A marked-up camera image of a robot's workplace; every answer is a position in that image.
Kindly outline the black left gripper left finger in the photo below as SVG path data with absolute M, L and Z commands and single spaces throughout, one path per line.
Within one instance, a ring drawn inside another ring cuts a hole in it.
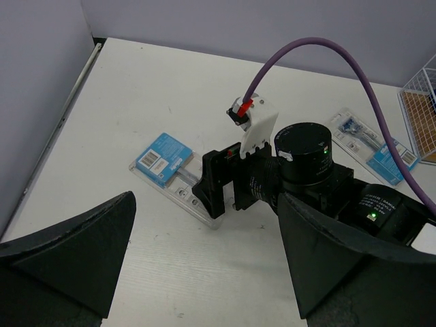
M 1 243 L 2 326 L 101 326 L 136 215 L 130 192 Z

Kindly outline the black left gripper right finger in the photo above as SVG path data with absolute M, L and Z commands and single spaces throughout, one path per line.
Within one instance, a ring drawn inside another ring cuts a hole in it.
M 375 238 L 293 196 L 278 219 L 309 326 L 434 326 L 435 256 Z

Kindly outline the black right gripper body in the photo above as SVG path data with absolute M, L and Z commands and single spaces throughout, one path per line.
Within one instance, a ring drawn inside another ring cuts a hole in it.
M 246 210 L 260 200 L 277 212 L 281 178 L 271 145 L 265 144 L 244 159 L 240 157 L 240 148 L 241 143 L 237 142 L 202 156 L 202 176 L 192 192 L 212 219 L 225 213 L 224 187 L 230 183 L 237 211 Z

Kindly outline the clear blister razor pack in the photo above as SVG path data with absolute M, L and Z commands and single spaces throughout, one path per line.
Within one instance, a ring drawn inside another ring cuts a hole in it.
M 350 109 L 340 109 L 326 126 L 333 141 L 380 182 L 396 188 L 404 181 L 383 136 Z
M 210 229 L 221 226 L 222 219 L 211 218 L 192 192 L 202 175 L 201 157 L 176 138 L 162 133 L 129 165 L 129 170 Z

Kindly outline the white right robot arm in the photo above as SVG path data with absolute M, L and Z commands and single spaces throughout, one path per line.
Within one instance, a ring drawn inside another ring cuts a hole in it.
M 435 219 L 427 208 L 395 189 L 360 181 L 353 169 L 335 163 L 332 134 L 319 123 L 289 125 L 251 150 L 238 142 L 203 155 L 192 192 L 213 219 L 225 212 L 228 183 L 237 210 L 261 200 L 277 212 L 279 196 L 287 193 L 361 232 L 435 253 Z

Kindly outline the clear blister razor pack top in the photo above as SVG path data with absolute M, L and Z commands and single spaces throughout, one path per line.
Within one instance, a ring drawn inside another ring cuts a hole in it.
M 326 126 L 333 141 L 380 182 L 396 188 L 404 181 L 383 136 L 350 109 L 340 109 Z

